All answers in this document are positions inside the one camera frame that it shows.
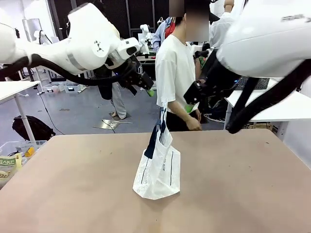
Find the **person's right hand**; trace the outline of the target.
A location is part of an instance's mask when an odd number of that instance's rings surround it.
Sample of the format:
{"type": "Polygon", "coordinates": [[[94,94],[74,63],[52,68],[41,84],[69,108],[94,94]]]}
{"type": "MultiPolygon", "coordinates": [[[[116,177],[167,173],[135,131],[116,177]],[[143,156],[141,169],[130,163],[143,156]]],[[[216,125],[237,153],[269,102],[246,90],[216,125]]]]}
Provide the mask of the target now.
{"type": "Polygon", "coordinates": [[[201,131],[202,130],[200,122],[192,116],[188,117],[188,119],[186,120],[186,125],[190,131],[201,131]]]}

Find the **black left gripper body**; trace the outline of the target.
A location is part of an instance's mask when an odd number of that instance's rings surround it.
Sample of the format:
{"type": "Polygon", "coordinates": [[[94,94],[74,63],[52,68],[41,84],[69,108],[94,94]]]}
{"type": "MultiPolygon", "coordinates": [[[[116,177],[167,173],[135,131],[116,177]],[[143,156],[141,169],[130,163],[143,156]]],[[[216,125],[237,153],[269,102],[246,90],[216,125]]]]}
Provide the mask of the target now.
{"type": "Polygon", "coordinates": [[[119,81],[119,84],[123,88],[129,88],[136,85],[141,88],[145,88],[146,84],[143,80],[143,69],[139,61],[132,61],[129,71],[126,73],[125,77],[119,81]]]}

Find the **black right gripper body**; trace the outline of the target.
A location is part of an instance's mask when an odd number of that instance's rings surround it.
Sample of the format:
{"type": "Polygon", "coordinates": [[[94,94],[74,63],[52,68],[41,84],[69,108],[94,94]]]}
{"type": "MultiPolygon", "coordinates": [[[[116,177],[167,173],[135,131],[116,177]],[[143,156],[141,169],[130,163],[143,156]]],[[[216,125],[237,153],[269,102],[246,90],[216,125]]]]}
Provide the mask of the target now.
{"type": "Polygon", "coordinates": [[[184,94],[185,101],[191,105],[197,104],[207,98],[207,85],[202,81],[194,81],[184,94]]]}

